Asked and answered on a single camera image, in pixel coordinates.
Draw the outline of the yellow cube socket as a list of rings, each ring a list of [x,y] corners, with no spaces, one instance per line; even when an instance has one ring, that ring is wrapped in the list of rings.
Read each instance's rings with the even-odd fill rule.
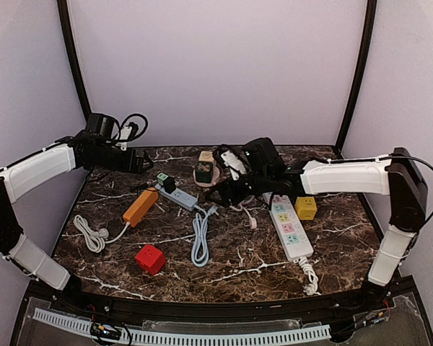
[[[317,206],[314,197],[298,197],[294,209],[301,221],[311,221],[317,213]]]

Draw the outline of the white power strip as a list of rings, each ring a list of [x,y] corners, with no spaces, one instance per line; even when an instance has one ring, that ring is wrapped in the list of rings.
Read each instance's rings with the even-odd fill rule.
[[[263,199],[271,206],[271,220],[281,241],[284,253],[290,262],[301,257],[311,257],[314,250],[288,196],[263,194]]]

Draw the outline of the red cube socket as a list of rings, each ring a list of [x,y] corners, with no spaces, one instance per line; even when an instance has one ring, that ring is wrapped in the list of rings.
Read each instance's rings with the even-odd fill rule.
[[[156,275],[166,263],[164,253],[151,244],[145,244],[136,254],[135,260],[137,265],[150,275]]]

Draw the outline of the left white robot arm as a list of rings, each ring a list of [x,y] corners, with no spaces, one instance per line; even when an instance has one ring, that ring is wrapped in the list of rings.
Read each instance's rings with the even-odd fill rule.
[[[142,174],[153,166],[145,150],[139,147],[121,149],[115,140],[83,130],[13,165],[0,168],[0,254],[54,290],[79,290],[80,279],[24,233],[13,209],[14,203],[54,177],[80,167]]]

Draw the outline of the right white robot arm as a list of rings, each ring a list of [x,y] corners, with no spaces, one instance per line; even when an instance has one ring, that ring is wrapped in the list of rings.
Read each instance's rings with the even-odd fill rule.
[[[228,164],[238,179],[227,178],[211,187],[205,194],[207,201],[228,208],[266,192],[291,198],[335,192],[390,197],[389,227],[367,276],[373,285],[384,287],[390,282],[431,218],[427,214],[427,183],[417,167],[420,160],[405,148],[374,158],[310,159],[292,165],[284,163],[269,138],[247,143],[242,152],[248,172]]]

